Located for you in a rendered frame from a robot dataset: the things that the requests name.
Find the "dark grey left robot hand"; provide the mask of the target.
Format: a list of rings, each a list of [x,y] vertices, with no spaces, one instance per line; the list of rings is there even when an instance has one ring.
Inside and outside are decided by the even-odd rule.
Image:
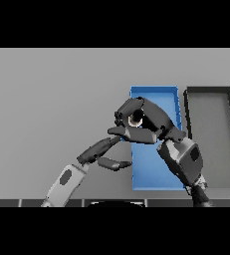
[[[81,166],[85,166],[86,164],[91,164],[96,161],[98,166],[112,171],[119,171],[121,168],[129,167],[132,165],[131,161],[117,161],[105,157],[106,152],[118,142],[120,142],[120,137],[118,135],[113,138],[108,137],[102,139],[80,154],[77,157],[77,160]]]

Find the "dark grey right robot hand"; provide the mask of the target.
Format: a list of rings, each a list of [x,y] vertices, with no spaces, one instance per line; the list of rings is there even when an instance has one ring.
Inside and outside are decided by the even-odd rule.
[[[186,137],[161,107],[142,97],[128,99],[115,112],[115,127],[110,127],[108,134],[145,144],[167,139],[181,143]]]

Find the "blue bin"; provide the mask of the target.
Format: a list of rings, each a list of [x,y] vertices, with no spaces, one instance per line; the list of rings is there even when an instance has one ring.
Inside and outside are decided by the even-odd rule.
[[[180,102],[176,86],[131,86],[129,95],[143,97],[161,107],[173,123],[182,129]],[[161,144],[132,142],[132,189],[140,191],[183,190],[183,184],[167,167],[156,148]]]

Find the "dark grey bin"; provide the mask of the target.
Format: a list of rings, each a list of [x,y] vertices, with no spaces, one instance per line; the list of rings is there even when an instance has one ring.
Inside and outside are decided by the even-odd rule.
[[[230,87],[187,87],[188,136],[199,144],[210,188],[230,188]]]

